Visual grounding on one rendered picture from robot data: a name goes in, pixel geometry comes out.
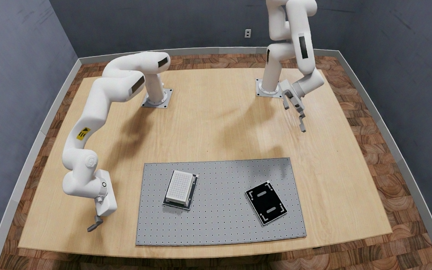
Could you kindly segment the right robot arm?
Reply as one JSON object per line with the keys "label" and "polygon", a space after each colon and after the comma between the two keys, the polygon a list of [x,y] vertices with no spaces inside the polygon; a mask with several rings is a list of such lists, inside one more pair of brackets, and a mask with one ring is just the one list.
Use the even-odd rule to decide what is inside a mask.
{"label": "right robot arm", "polygon": [[163,89],[160,73],[169,66],[170,57],[165,52],[141,52],[118,57],[107,64],[102,78],[92,84],[82,116],[68,135],[62,152],[62,164],[71,170],[62,181],[65,194],[102,202],[107,182],[93,176],[98,156],[94,151],[84,149],[85,144],[106,124],[112,102],[128,102],[145,86],[151,105],[164,103],[168,95]]}

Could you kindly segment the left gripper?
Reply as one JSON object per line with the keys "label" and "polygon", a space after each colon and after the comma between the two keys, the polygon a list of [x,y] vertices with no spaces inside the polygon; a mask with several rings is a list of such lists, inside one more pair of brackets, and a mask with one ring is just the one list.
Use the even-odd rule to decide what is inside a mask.
{"label": "left gripper", "polygon": [[[305,118],[305,114],[303,113],[303,110],[305,109],[305,106],[302,103],[302,99],[298,96],[298,94],[296,93],[293,84],[290,84],[288,79],[283,80],[283,82],[280,83],[280,87],[282,92],[282,97],[283,97],[283,106],[285,108],[285,110],[289,109],[289,104],[287,102],[286,97],[289,99],[290,103],[292,103],[292,105],[294,106],[294,108],[296,109],[296,111],[298,113],[300,113],[299,116],[299,120],[300,120],[300,129],[301,132],[305,133],[306,129],[305,129],[305,125],[302,122],[302,118]],[[286,95],[286,96],[285,96]]]}

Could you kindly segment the black rectangular plate nest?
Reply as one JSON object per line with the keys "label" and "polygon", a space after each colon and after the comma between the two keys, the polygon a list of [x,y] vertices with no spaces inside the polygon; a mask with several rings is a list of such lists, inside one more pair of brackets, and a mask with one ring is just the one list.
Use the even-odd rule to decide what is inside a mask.
{"label": "black rectangular plate nest", "polygon": [[169,189],[171,179],[173,178],[173,173],[174,173],[174,170],[173,170],[172,175],[170,177],[170,181],[169,181],[169,184],[168,184],[168,187],[167,187],[167,190],[166,190],[165,197],[163,198],[163,204],[168,205],[168,206],[173,206],[173,207],[179,207],[179,208],[184,209],[184,210],[190,210],[191,204],[192,204],[192,201],[193,201],[193,197],[194,197],[194,192],[195,192],[195,189],[197,187],[197,182],[198,182],[199,175],[191,173],[193,175],[193,177],[194,177],[194,180],[193,180],[193,184],[192,184],[192,187],[191,187],[189,198],[187,200],[187,205],[185,205],[185,204],[175,203],[175,202],[172,202],[172,201],[167,201],[167,199],[166,199],[167,191]]}
{"label": "black rectangular plate nest", "polygon": [[245,191],[262,225],[281,217],[288,211],[268,181]]}

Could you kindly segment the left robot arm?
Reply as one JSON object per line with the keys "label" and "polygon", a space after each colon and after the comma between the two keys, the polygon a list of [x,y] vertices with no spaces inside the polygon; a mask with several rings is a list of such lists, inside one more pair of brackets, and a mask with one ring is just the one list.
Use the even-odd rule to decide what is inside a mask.
{"label": "left robot arm", "polygon": [[[286,13],[281,5],[286,5]],[[278,92],[278,80],[281,75],[281,60],[296,57],[299,71],[303,78],[293,83],[298,96],[321,87],[324,79],[315,67],[314,52],[308,17],[317,13],[315,0],[266,0],[269,21],[269,36],[273,41],[266,49],[266,64],[259,90],[267,95]],[[291,34],[290,34],[291,33]]]}

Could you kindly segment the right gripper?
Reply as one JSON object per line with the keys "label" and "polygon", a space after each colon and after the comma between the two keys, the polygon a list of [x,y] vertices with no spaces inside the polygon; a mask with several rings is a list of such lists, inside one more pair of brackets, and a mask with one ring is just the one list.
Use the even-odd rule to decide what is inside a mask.
{"label": "right gripper", "polygon": [[103,197],[102,202],[98,203],[98,200],[94,199],[95,206],[96,206],[95,209],[97,214],[94,217],[96,224],[91,225],[87,229],[87,232],[93,231],[94,229],[97,228],[97,226],[103,223],[103,219],[101,219],[101,216],[109,216],[117,209],[117,203],[113,192],[113,186],[110,181],[109,172],[102,169],[98,169],[97,171],[95,171],[93,176],[100,177],[106,180],[107,192],[106,195]]}

